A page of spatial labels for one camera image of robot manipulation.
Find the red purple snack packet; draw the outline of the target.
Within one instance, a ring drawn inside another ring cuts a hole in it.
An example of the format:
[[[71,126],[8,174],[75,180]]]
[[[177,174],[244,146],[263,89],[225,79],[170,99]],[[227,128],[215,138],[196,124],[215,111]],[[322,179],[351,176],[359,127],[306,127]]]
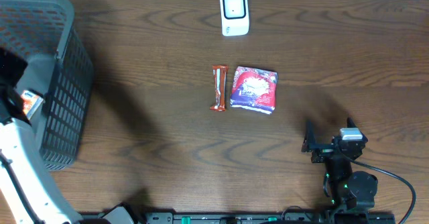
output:
[[[230,106],[271,115],[275,110],[276,72],[238,66],[233,79]]]

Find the brown orange candy bar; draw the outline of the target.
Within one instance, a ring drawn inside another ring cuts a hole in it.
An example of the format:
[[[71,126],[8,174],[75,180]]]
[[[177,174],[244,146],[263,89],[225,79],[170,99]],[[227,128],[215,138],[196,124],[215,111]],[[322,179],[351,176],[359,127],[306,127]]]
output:
[[[213,65],[212,73],[214,76],[214,91],[215,103],[210,107],[213,111],[225,111],[225,85],[227,72],[229,67],[227,65]]]

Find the orange white small packet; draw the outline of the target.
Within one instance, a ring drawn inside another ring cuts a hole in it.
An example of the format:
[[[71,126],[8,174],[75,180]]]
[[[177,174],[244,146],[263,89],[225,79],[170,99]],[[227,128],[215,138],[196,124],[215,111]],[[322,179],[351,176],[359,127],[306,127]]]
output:
[[[23,112],[28,119],[31,119],[34,113],[42,106],[44,99],[38,94],[24,90],[21,94],[23,99]]]

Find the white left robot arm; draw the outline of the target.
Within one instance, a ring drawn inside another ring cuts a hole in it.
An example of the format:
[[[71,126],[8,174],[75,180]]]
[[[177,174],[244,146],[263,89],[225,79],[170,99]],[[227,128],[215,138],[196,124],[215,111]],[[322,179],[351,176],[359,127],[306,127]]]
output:
[[[27,62],[1,49],[1,192],[17,223],[78,223],[46,170],[15,86]]]

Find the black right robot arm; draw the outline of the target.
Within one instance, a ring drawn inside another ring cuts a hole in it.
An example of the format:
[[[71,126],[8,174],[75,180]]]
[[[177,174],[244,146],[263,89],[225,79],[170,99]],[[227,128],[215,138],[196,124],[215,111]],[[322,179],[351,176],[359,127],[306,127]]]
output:
[[[323,190],[332,207],[320,216],[325,223],[368,223],[369,209],[375,206],[378,179],[364,171],[352,170],[351,163],[363,153],[368,139],[351,118],[329,144],[316,140],[314,128],[306,122],[303,152],[310,152],[313,164],[326,168]]]

